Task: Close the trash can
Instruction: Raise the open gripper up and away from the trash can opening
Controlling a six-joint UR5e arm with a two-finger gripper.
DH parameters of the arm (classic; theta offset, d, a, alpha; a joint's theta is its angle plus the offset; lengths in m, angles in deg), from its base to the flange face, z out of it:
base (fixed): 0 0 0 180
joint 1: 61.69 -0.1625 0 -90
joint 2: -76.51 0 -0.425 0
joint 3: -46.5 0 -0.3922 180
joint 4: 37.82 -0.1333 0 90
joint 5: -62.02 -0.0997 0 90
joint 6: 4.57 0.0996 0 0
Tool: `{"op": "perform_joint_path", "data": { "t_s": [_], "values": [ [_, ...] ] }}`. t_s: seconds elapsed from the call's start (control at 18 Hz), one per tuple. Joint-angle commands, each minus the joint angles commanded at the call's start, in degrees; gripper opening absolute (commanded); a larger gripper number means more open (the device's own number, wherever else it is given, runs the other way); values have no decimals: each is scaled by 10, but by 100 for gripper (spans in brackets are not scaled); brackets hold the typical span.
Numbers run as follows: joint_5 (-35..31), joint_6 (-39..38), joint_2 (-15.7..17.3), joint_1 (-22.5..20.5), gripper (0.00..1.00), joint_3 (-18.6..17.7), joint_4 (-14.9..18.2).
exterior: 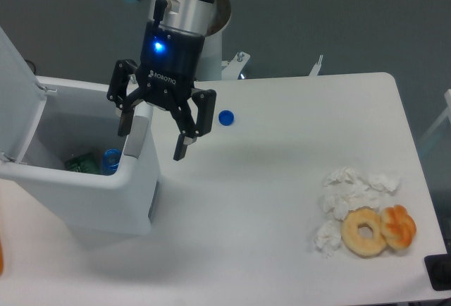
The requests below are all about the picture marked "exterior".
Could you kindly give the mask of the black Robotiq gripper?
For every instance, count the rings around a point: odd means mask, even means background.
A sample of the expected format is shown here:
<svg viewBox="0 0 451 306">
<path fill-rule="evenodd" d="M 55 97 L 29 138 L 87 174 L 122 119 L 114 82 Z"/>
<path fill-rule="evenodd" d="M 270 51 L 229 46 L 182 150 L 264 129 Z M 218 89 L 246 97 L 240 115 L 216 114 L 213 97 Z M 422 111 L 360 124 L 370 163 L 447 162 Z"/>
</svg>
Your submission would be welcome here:
<svg viewBox="0 0 451 306">
<path fill-rule="evenodd" d="M 140 66 L 137 68 L 132 59 L 117 60 L 106 95 L 121 111 L 118 136 L 124 137 L 131 131 L 134 107 L 128 99 L 127 88 L 134 74 L 146 102 L 167 111 L 173 110 L 173 119 L 180 132 L 174 160 L 183 159 L 189 145 L 211 132 L 216 91 L 195 90 L 191 96 L 204 40 L 203 35 L 157 26 L 153 20 L 147 23 Z M 187 103 L 190 96 L 197 107 L 196 121 Z"/>
</svg>

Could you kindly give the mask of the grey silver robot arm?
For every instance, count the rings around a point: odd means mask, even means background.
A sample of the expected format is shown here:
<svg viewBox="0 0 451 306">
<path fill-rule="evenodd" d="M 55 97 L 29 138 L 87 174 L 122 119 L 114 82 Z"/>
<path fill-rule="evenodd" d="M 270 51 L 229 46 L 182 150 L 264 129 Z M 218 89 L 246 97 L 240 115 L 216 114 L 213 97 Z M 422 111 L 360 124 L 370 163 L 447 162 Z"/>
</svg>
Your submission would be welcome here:
<svg viewBox="0 0 451 306">
<path fill-rule="evenodd" d="M 107 98 L 121 111 L 119 136 L 130 134 L 140 102 L 170 112 L 180 131 L 173 156 L 179 161 L 211 131 L 216 92 L 194 82 L 215 0 L 150 1 L 140 62 L 116 62 Z"/>
</svg>

